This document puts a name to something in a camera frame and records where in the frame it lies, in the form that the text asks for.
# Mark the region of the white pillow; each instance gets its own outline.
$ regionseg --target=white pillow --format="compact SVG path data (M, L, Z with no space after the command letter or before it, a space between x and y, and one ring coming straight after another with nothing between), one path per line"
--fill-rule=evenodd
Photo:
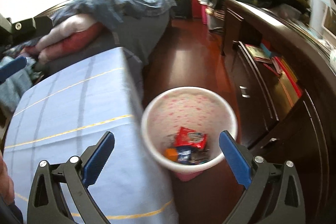
M52 28L50 33L42 37L35 47L41 52L44 48L69 37L75 32L83 32L87 30L96 22L97 20L87 14L79 14L69 17L56 27Z

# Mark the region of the black clamp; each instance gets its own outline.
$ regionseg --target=black clamp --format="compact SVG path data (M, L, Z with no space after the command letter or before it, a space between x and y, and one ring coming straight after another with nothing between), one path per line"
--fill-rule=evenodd
M96 145L89 146L81 156L73 156L66 163L39 163L29 195L27 223L74 224L64 199L60 183L68 185L72 199L85 223L110 223L101 212L89 191L95 184L114 149L115 139L106 132Z
M290 160L283 165L254 157L221 132L219 146L245 191L223 224L304 224L305 202L299 176Z

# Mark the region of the suitcase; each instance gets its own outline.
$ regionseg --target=suitcase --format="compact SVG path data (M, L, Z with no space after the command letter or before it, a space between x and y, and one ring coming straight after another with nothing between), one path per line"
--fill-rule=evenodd
M175 13L175 18L186 19L191 15L191 0L175 0L177 6L172 9Z

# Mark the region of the blue clamp handle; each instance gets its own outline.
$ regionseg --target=blue clamp handle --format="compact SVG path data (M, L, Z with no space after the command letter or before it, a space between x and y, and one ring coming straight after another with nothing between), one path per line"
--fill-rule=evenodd
M221 148L238 184L248 189L251 184L252 154L243 145L239 145L226 130L219 135Z
M96 145L91 145L81 155L82 183L87 188L96 183L100 172L114 149L113 133L106 131Z
M27 65L27 59L23 56L17 57L13 61L0 68L0 84L4 83L7 78L17 73Z

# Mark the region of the person's hand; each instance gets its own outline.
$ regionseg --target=person's hand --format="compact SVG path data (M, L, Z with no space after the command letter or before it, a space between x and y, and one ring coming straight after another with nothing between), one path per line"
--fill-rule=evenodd
M3 161L0 152L0 195L4 202L9 205L14 202L14 184L7 172L7 165Z

